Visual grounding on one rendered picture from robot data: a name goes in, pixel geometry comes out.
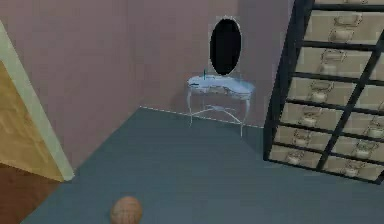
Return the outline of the orange basketball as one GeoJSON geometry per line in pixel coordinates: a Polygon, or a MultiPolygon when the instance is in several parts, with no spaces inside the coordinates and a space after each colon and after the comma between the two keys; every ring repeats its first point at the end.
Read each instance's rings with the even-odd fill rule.
{"type": "Polygon", "coordinates": [[[110,210],[111,224],[140,224],[143,209],[139,200],[132,196],[119,199],[110,210]]]}

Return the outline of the white dressing table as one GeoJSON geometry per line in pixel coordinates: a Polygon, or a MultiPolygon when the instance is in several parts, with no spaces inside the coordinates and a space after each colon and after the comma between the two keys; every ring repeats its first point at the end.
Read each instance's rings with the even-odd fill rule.
{"type": "Polygon", "coordinates": [[[186,103],[189,110],[190,125],[193,123],[193,117],[208,111],[218,111],[229,115],[235,123],[240,125],[240,136],[243,136],[243,127],[245,121],[249,115],[252,95],[255,92],[255,86],[247,81],[239,78],[233,78],[228,76],[218,75],[202,75],[193,76],[187,81],[188,92],[186,96],[186,103]],[[230,108],[226,108],[219,105],[206,105],[203,104],[203,109],[198,112],[193,112],[191,107],[192,94],[224,94],[230,96],[233,99],[241,100],[245,102],[245,114],[244,118],[240,120],[232,113],[230,108]]]}

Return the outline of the black oval mirror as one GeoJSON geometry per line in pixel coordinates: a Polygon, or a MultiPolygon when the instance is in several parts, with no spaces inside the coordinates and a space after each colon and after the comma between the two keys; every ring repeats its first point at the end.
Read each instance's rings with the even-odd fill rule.
{"type": "Polygon", "coordinates": [[[241,47],[238,23],[233,18],[221,18],[213,27],[209,42],[210,63],[218,75],[227,76],[236,69],[241,47]]]}

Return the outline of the black chest of beige drawers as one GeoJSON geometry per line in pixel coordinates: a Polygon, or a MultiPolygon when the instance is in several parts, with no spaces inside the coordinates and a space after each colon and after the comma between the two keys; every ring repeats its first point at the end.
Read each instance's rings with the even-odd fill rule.
{"type": "Polygon", "coordinates": [[[295,0],[263,158],[384,182],[384,0],[295,0]]]}

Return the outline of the wooden room door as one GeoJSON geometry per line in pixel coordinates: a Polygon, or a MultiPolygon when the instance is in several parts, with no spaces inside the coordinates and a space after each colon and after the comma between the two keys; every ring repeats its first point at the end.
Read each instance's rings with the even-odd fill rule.
{"type": "Polygon", "coordinates": [[[0,163],[59,182],[63,176],[0,61],[0,163]]]}

